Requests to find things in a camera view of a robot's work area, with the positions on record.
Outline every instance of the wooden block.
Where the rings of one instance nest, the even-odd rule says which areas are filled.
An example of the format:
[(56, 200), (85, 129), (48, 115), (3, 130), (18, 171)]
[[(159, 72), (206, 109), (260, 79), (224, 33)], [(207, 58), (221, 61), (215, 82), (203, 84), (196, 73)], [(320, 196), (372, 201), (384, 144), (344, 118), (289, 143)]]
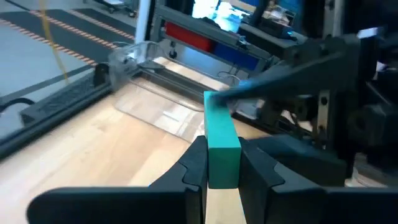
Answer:
[(205, 134), (208, 143), (208, 186), (211, 189), (238, 187), (241, 144), (228, 107), (214, 104), (213, 92), (204, 92)]

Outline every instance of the red box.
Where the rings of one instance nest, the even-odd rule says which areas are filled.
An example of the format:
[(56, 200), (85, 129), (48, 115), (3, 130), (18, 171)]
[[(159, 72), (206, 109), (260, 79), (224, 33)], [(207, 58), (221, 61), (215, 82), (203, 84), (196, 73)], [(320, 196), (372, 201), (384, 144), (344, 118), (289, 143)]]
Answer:
[(166, 34), (182, 42), (190, 44), (206, 52), (212, 52), (214, 42), (204, 36), (189, 31), (183, 27), (177, 26), (171, 22), (166, 22)]

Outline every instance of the wooden table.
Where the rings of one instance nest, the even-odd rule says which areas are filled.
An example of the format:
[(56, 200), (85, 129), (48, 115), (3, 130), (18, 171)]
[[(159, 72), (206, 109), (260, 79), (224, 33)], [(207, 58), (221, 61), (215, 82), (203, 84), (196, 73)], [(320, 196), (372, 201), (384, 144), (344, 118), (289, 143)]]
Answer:
[[(206, 85), (223, 87), (164, 58), (158, 62)], [(1, 223), (26, 223), (29, 202), (48, 189), (148, 186), (190, 145), (120, 112), (116, 101), (113, 95), (106, 97), (0, 164)], [(267, 135), (239, 121), (235, 124), (242, 137)], [(208, 191), (206, 223), (245, 223), (237, 190)]]

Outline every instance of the blue box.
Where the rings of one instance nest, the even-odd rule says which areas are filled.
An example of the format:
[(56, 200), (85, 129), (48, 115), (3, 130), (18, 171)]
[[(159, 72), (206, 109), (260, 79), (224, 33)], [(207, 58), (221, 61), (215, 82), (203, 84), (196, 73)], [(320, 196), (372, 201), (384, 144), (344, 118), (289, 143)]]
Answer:
[(217, 57), (220, 57), (229, 62), (235, 63), (236, 66), (244, 67), (248, 70), (254, 71), (256, 68), (259, 59), (253, 56), (250, 56), (243, 52), (244, 50), (234, 49), (223, 44), (217, 43), (213, 54)]

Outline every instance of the striped floor marking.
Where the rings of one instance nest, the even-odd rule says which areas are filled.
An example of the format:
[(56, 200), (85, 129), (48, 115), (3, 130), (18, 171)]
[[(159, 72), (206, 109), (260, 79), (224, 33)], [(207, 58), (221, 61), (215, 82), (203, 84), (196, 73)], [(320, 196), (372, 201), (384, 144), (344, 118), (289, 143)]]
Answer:
[[(41, 37), (41, 36), (39, 36), (39, 35), (37, 35), (37, 34), (31, 32), (31, 31), (29, 31), (29, 30), (26, 30), (26, 29), (24, 29), (24, 28), (21, 28), (21, 27), (15, 25), (15, 24), (13, 24), (13, 23), (7, 21), (7, 20), (0, 19), (0, 24), (7, 25), (7, 26), (11, 27), (12, 29), (19, 31), (21, 34), (27, 35), (28, 37), (30, 37), (30, 38), (32, 38), (32, 39), (34, 39), (34, 40), (38, 40), (38, 41), (40, 41), (40, 42), (42, 42), (42, 43), (45, 43), (45, 44), (47, 44), (47, 45), (51, 45), (50, 41), (46, 40), (45, 38), (43, 38), (43, 37)], [(71, 55), (71, 56), (73, 56), (73, 57), (75, 57), (75, 58), (78, 58), (78, 59), (84, 61), (84, 62), (87, 63), (88, 65), (91, 65), (91, 66), (97, 65), (97, 63), (95, 63), (94, 60), (92, 60), (92, 59), (90, 59), (90, 58), (88, 58), (88, 57), (85, 57), (85, 56), (83, 56), (83, 55), (80, 55), (80, 54), (78, 54), (78, 53), (76, 53), (76, 52), (74, 52), (74, 51), (72, 51), (72, 50), (70, 50), (70, 49), (67, 49), (67, 48), (65, 48), (65, 47), (62, 47), (62, 46), (60, 46), (59, 44), (55, 44), (55, 43), (54, 43), (54, 47), (55, 47), (57, 50), (59, 50), (59, 51), (65, 52), (65, 53), (68, 54), (68, 55)]]
[[(40, 18), (43, 16), (42, 13), (38, 12), (38, 11), (29, 11), (29, 12), (31, 14), (37, 16), (37, 17), (40, 17)], [(102, 44), (105, 47), (108, 47), (110, 49), (118, 48), (117, 45), (114, 45), (114, 44), (112, 44), (110, 42), (107, 42), (107, 41), (105, 41), (103, 39), (100, 39), (99, 37), (96, 37), (94, 35), (88, 34), (88, 33), (84, 32), (84, 31), (82, 31), (80, 29), (74, 28), (73, 26), (70, 26), (70, 25), (68, 25), (68, 24), (66, 24), (64, 22), (58, 21), (58, 20), (53, 19), (53, 18), (51, 18), (49, 16), (46, 16), (46, 18), (47, 18), (47, 20), (49, 22), (51, 22), (51, 23), (53, 23), (53, 24), (55, 24), (57, 26), (60, 26), (61, 28), (64, 28), (66, 30), (69, 30), (70, 32), (76, 33), (76, 34), (78, 34), (78, 35), (80, 35), (80, 36), (82, 36), (82, 37), (84, 37), (86, 39), (89, 39), (89, 40), (92, 40), (92, 41), (97, 42), (99, 44)]]
[(109, 25), (107, 25), (107, 24), (105, 24), (105, 23), (103, 23), (103, 22), (100, 22), (100, 21), (98, 21), (98, 20), (96, 20), (96, 19), (93, 19), (93, 18), (91, 18), (91, 17), (89, 17), (89, 16), (86, 16), (86, 15), (84, 15), (84, 14), (78, 12), (78, 11), (75, 11), (75, 10), (68, 10), (67, 12), (70, 13), (70, 14), (72, 14), (72, 15), (74, 15), (74, 16), (79, 17), (80, 19), (84, 19), (84, 20), (86, 20), (86, 21), (88, 21), (88, 22), (91, 22), (91, 23), (96, 24), (97, 26), (100, 26), (100, 27), (102, 27), (102, 28), (105, 28), (105, 29), (107, 29), (107, 30), (110, 30), (110, 31), (112, 31), (112, 32), (115, 32), (115, 33), (117, 33), (117, 34), (119, 34), (119, 35), (122, 35), (123, 37), (126, 37), (126, 38), (128, 38), (128, 39), (134, 40), (134, 36), (133, 36), (133, 35), (127, 34), (127, 33), (123, 32), (123, 31), (121, 31), (121, 30), (118, 30), (118, 29), (116, 29), (116, 28), (113, 28), (113, 27), (111, 27), (111, 26), (109, 26)]

